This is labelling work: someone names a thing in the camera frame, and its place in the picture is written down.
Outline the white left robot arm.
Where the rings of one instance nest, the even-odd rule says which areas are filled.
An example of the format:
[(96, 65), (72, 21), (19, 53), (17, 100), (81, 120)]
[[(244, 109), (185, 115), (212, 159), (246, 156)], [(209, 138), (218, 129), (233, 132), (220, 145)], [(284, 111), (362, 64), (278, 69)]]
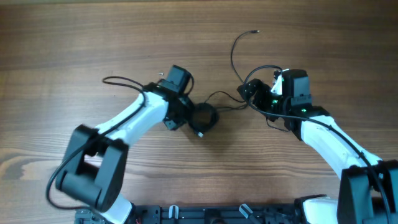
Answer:
[(135, 102), (95, 128), (77, 127), (47, 185), (82, 202), (79, 210), (89, 210), (100, 222), (127, 223), (135, 206), (120, 191), (129, 148), (158, 123), (174, 131), (188, 122), (193, 103), (187, 85), (193, 82), (192, 74), (176, 65), (157, 83), (132, 80), (129, 86), (139, 91)]

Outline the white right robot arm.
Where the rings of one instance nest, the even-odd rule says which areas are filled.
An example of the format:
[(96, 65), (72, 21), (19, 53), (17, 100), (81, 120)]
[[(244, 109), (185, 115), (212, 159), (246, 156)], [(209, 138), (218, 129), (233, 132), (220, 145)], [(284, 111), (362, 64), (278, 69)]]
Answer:
[(237, 91), (267, 121), (282, 118), (286, 130), (316, 150), (340, 180), (336, 200), (296, 200), (301, 223), (397, 223), (397, 161), (368, 152), (327, 110), (314, 106), (305, 70), (274, 67), (272, 86), (248, 75)]

